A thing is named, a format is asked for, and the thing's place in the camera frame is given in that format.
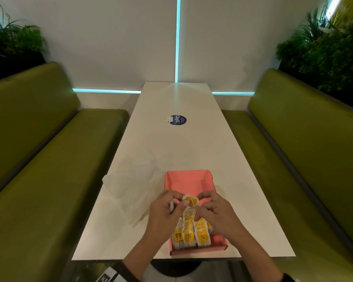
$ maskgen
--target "black sleeve cuff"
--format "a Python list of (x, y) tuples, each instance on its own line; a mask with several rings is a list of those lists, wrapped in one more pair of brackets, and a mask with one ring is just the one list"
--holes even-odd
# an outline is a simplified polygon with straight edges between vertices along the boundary
[(281, 282), (295, 282), (292, 277), (284, 273), (284, 276), (282, 277)]
[(127, 282), (141, 282), (132, 274), (132, 272), (123, 264), (122, 261), (115, 264), (113, 269)]

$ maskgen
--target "seat backrest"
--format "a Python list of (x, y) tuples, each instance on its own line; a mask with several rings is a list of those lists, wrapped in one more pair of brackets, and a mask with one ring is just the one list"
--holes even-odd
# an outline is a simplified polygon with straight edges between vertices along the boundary
[(275, 69), (248, 107), (353, 241), (353, 109)]
[(0, 80), (0, 182), (79, 105), (55, 62)]

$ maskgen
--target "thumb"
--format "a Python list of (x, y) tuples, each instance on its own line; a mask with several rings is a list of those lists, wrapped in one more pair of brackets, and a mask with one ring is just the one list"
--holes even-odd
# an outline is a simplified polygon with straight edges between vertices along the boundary
[(184, 201), (180, 202), (180, 203), (176, 206), (174, 212), (172, 213), (172, 216), (179, 218), (181, 215), (183, 215), (184, 210), (187, 208), (187, 206), (188, 206), (189, 204), (190, 204), (190, 201), (189, 201), (189, 200), (184, 200)]
[(199, 220), (200, 218), (206, 219), (209, 223), (212, 221), (213, 213), (211, 213), (207, 208), (202, 207), (200, 205), (196, 205), (195, 210), (196, 210), (195, 221)]

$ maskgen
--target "forearm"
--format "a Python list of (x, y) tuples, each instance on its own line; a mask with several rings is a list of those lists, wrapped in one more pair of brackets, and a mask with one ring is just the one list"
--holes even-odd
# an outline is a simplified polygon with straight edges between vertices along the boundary
[(123, 264), (138, 280), (141, 280), (159, 248), (150, 238), (144, 236), (125, 257)]
[(242, 256), (253, 281), (280, 282), (283, 273), (245, 227), (238, 227), (236, 234), (232, 244)]

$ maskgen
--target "potted plant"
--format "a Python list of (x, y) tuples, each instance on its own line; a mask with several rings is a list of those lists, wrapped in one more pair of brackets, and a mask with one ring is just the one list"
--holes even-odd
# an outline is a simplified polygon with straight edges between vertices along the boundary
[(0, 79), (44, 64), (45, 39), (40, 29), (10, 21), (1, 6), (0, 16)]
[(278, 45), (279, 69), (353, 107), (353, 15), (328, 19), (326, 10)]

